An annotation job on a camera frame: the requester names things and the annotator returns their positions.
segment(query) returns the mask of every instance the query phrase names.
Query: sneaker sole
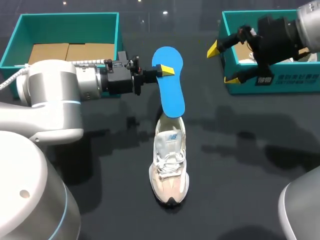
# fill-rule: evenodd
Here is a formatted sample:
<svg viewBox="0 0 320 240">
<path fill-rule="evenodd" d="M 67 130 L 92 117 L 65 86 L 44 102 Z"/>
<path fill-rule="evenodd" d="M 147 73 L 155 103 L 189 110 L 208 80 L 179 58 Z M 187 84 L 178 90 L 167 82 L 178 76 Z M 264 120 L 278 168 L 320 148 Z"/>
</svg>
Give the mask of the sneaker sole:
<svg viewBox="0 0 320 240">
<path fill-rule="evenodd" d="M 162 204 L 172 205 L 172 203 L 169 202 L 170 199 L 172 199 L 172 197 L 169 198 L 169 201 L 168 201 L 168 202 L 163 202 L 163 201 L 158 197 L 158 195 L 156 194 L 154 185 L 152 184 L 151 171 L 152 171 L 152 164 L 151 164 L 151 166 L 149 167 L 149 180 L 150 180 L 150 184 L 151 184 L 152 191 L 153 191 L 154 195 L 156 196 L 156 198 L 157 198 Z M 189 175 L 188 175 L 187 172 L 185 173 L 185 177 L 186 177 L 186 182 L 185 182 L 185 183 L 186 183 L 185 194 L 184 194 L 183 198 L 181 199 L 181 201 L 180 201 L 180 202 L 177 202 L 177 204 L 180 204 L 180 203 L 186 198 L 187 193 L 188 193 L 188 190 L 189 190 Z"/>
</svg>

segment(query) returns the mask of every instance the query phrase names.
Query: black table surface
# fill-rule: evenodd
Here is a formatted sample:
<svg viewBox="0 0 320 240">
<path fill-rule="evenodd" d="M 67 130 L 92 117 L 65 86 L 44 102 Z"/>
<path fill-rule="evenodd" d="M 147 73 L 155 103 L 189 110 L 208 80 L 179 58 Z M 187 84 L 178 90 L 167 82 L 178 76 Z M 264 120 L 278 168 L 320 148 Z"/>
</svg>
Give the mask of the black table surface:
<svg viewBox="0 0 320 240">
<path fill-rule="evenodd" d="M 47 153 L 76 199 L 80 240 L 284 240 L 278 199 L 292 180 L 318 166 L 319 94 L 231 96 L 217 58 L 207 59 L 223 10 L 293 9 L 303 0 L 2 0 L 0 56 L 21 13 L 120 12 L 129 56 L 150 66 L 157 48 L 183 57 L 187 198 L 158 205 L 148 169 L 160 96 L 83 102 L 85 135 Z M 0 101 L 12 100 L 8 89 Z"/>
</svg>

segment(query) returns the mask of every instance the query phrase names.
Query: blue insole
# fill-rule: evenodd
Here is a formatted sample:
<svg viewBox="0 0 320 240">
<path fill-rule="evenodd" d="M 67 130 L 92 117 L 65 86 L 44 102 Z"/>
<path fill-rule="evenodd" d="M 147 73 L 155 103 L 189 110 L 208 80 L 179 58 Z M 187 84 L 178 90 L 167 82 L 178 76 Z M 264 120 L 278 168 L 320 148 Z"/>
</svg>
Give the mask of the blue insole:
<svg viewBox="0 0 320 240">
<path fill-rule="evenodd" d="M 180 85 L 180 73 L 184 61 L 173 47 L 159 48 L 153 55 L 152 66 L 162 64 L 174 69 L 173 76 L 158 77 L 161 104 L 164 114 L 169 118 L 178 118 L 185 113 L 185 100 Z"/>
</svg>

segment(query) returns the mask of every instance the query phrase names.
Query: white sneaker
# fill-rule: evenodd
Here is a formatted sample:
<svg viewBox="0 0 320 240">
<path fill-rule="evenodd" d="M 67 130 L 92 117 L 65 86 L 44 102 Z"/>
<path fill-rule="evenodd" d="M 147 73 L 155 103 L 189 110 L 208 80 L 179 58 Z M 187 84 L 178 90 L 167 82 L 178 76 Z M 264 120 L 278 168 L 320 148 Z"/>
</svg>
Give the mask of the white sneaker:
<svg viewBox="0 0 320 240">
<path fill-rule="evenodd" d="M 162 114 L 155 128 L 153 163 L 149 178 L 155 196 L 164 204 L 176 205 L 186 197 L 186 130 L 181 117 Z"/>
</svg>

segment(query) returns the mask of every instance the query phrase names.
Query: sneaker tongue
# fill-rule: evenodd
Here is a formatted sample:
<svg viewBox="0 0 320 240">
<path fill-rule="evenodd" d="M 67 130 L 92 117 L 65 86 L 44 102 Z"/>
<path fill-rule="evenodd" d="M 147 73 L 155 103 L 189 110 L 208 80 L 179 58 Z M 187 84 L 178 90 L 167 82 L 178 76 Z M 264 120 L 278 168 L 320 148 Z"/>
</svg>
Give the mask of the sneaker tongue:
<svg viewBox="0 0 320 240">
<path fill-rule="evenodd" d="M 155 147 L 162 159 L 169 153 L 180 153 L 181 145 L 181 130 L 163 131 L 155 137 Z"/>
</svg>

